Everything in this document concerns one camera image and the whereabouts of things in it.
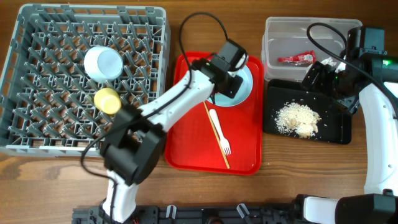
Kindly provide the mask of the yellow cup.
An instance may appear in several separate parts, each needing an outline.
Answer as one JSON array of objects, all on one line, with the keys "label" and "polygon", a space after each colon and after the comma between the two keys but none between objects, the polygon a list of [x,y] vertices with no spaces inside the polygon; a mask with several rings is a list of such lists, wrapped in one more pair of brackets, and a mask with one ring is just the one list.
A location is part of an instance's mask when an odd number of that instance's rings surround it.
[{"label": "yellow cup", "polygon": [[106,114],[116,114],[122,106],[119,95],[112,88],[102,88],[94,95],[96,108]]}]

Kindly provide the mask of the small light blue bowl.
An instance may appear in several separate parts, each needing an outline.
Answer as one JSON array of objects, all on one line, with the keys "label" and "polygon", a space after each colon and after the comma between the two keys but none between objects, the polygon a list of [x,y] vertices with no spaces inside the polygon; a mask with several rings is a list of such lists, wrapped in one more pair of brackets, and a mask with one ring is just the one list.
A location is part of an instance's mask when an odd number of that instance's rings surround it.
[{"label": "small light blue bowl", "polygon": [[124,63],[122,57],[114,49],[96,46],[87,51],[83,66],[92,80],[105,83],[117,79],[122,74]]}]

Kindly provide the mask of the wooden chopstick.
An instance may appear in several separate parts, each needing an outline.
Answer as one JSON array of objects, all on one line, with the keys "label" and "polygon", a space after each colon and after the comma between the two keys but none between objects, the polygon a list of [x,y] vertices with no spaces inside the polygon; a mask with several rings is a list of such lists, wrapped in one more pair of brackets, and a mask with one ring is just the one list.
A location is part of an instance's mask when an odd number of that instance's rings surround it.
[{"label": "wooden chopstick", "polygon": [[207,107],[205,101],[203,102],[203,105],[204,105],[204,108],[205,108],[205,110],[206,110],[206,113],[207,113],[209,122],[210,122],[210,124],[211,124],[211,127],[212,127],[212,129],[213,129],[213,132],[214,132],[216,141],[217,141],[217,143],[218,143],[219,149],[220,149],[221,154],[222,154],[222,156],[223,156],[223,159],[224,159],[224,163],[225,163],[225,165],[226,165],[226,168],[227,168],[227,169],[230,169],[229,162],[228,162],[228,160],[227,160],[227,157],[226,157],[226,155],[225,155],[225,153],[224,153],[223,148],[221,147],[220,138],[219,138],[219,136],[218,136],[218,133],[217,133],[217,131],[216,131],[215,125],[214,125],[214,123],[213,123],[213,121],[212,121],[212,118],[211,118],[211,116],[210,116],[209,109],[208,109],[208,107]]}]

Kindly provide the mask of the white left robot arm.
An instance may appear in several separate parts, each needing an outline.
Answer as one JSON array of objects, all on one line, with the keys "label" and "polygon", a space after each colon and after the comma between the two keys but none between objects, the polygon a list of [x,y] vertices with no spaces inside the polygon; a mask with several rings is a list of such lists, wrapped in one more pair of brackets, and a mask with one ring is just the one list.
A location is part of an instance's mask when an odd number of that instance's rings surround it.
[{"label": "white left robot arm", "polygon": [[243,79],[214,60],[194,60],[180,81],[160,98],[120,109],[104,135],[100,154],[109,190],[101,208],[109,223],[125,223],[136,209],[136,194],[158,163],[169,129],[211,95],[234,98]]}]

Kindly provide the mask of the red sauce packet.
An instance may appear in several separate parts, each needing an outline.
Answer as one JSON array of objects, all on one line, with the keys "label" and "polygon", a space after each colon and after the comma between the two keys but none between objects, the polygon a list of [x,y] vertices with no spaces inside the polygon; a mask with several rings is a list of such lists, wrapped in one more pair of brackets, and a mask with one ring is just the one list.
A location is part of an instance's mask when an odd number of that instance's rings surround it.
[{"label": "red sauce packet", "polygon": [[280,63],[291,63],[294,65],[312,64],[316,62],[316,56],[314,50],[309,50],[302,52],[300,54],[289,56],[289,57],[279,57],[278,62]]}]

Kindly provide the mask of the light blue plate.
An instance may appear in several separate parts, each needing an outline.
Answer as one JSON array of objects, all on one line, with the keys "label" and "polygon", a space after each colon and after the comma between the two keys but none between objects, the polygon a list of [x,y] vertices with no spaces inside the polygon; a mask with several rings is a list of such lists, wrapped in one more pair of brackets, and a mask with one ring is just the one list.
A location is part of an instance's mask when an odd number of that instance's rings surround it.
[{"label": "light blue plate", "polygon": [[242,78],[242,83],[234,96],[234,98],[229,98],[221,93],[215,94],[215,105],[220,107],[232,107],[236,106],[243,101],[251,94],[252,86],[253,86],[253,77],[252,73],[247,65],[245,65],[242,69],[238,70],[234,73],[235,78]]}]

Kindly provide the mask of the white plastic fork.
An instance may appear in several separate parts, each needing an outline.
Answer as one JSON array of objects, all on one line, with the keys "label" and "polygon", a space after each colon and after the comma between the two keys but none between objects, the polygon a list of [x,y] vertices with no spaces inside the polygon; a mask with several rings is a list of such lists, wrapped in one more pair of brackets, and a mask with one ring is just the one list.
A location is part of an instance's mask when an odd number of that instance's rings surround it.
[{"label": "white plastic fork", "polygon": [[216,112],[216,110],[211,109],[209,110],[209,114],[210,114],[210,118],[214,124],[214,127],[216,129],[216,132],[218,133],[219,139],[220,139],[220,143],[221,143],[221,147],[224,151],[224,154],[226,156],[231,154],[231,147],[229,144],[229,141],[225,138],[224,134],[223,134],[223,130],[221,128],[221,124],[218,118],[218,114]]}]

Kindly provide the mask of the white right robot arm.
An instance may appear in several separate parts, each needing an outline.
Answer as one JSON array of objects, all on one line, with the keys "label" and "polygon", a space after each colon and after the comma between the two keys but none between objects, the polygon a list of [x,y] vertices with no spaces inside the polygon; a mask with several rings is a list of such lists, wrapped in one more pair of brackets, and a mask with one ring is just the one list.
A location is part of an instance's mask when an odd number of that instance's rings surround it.
[{"label": "white right robot arm", "polygon": [[315,62],[302,85],[337,99],[359,97],[368,156],[364,194],[306,196],[302,218],[312,223],[397,223],[397,59],[365,53],[340,72]]}]

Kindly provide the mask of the white napkin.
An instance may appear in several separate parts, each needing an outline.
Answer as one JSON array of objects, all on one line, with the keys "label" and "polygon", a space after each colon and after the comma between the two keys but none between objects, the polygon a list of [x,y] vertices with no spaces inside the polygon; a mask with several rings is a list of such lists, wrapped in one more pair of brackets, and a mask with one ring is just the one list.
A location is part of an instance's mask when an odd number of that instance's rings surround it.
[{"label": "white napkin", "polygon": [[336,60],[335,58],[329,57],[321,61],[324,65],[330,65],[336,69],[336,73],[345,70],[346,64]]}]

